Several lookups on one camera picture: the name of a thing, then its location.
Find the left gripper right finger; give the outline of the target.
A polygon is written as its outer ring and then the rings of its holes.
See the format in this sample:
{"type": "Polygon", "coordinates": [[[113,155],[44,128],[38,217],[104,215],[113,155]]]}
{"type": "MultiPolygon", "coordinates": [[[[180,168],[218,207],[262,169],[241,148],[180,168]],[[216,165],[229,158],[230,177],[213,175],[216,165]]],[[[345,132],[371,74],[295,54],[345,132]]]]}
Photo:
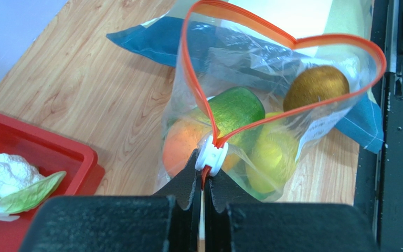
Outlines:
{"type": "Polygon", "coordinates": [[[205,183],[207,251],[378,251],[353,206],[263,203],[225,172],[205,183]]]}

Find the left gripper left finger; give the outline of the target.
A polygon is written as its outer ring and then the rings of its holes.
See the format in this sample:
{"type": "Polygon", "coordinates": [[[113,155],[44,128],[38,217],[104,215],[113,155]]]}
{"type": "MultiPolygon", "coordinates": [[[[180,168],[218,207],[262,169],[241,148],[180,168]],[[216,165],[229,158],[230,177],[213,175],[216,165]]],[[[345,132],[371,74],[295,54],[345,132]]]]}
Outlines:
{"type": "Polygon", "coordinates": [[[197,251],[200,173],[186,166],[150,196],[56,196],[37,211],[20,251],[197,251]]]}

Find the yellow bell pepper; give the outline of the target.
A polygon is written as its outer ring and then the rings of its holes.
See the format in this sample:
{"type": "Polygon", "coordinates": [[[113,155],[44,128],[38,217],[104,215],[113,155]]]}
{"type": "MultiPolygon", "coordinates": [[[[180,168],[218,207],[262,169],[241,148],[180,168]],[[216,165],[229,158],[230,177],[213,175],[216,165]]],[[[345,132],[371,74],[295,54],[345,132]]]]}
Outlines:
{"type": "Polygon", "coordinates": [[[261,194],[282,191],[296,169],[299,142],[285,118],[265,123],[245,165],[248,182],[261,194]]]}

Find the clear zip top bag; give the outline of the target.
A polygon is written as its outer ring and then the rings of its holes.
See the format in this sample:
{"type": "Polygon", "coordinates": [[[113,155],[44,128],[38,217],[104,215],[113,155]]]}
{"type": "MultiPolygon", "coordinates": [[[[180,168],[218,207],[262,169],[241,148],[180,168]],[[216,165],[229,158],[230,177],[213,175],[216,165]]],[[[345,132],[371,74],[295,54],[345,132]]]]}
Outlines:
{"type": "Polygon", "coordinates": [[[245,165],[265,123],[282,118],[298,140],[296,169],[303,158],[378,82],[387,66],[379,46],[368,37],[332,32],[300,36],[234,5],[233,1],[197,1],[181,28],[176,76],[162,116],[161,157],[156,188],[186,166],[197,150],[195,170],[202,178],[228,174],[260,201],[275,201],[284,192],[261,194],[251,188],[245,165]],[[244,29],[285,49],[271,67],[251,67],[249,50],[216,45],[198,48],[189,42],[196,24],[206,21],[244,29]],[[283,101],[303,71],[333,66],[349,82],[349,93],[290,111],[283,101]]]}

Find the olive green fruit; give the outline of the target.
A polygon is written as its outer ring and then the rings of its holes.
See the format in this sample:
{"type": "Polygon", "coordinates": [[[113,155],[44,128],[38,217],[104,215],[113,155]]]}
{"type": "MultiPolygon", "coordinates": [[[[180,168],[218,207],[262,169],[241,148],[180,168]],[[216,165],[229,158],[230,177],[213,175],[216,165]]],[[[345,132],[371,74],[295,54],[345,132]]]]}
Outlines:
{"type": "Polygon", "coordinates": [[[333,66],[318,66],[300,73],[291,83],[283,101],[290,111],[349,93],[346,76],[333,66]]]}

